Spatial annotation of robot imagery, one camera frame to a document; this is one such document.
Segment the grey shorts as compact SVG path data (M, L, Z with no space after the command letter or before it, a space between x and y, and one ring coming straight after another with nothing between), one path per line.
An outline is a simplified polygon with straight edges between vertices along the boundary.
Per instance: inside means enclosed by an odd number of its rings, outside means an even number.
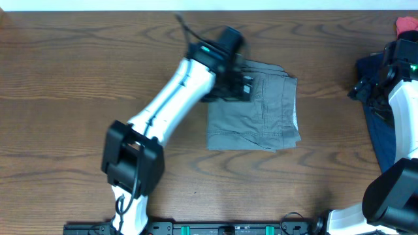
M254 79L248 102L218 100L208 104L206 147L212 151L294 148L301 140L296 111L297 79L283 67L246 61Z

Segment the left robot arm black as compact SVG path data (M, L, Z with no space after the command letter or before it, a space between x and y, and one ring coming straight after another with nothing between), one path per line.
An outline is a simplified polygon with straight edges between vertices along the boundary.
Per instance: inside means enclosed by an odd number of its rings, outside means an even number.
M253 79L241 72L243 35L225 28L217 40L188 43L187 53L165 87L127 123L114 121L106 132L101 170L115 195L116 234L141 234L148 224L148 196L165 162L163 149L198 102L249 101Z

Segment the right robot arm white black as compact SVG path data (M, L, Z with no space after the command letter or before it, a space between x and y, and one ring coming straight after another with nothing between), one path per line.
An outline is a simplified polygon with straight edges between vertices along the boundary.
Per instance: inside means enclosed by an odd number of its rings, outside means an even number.
M331 210L320 234L417 233L417 41L398 39L357 61L359 81L348 93L363 104L381 175L362 202Z

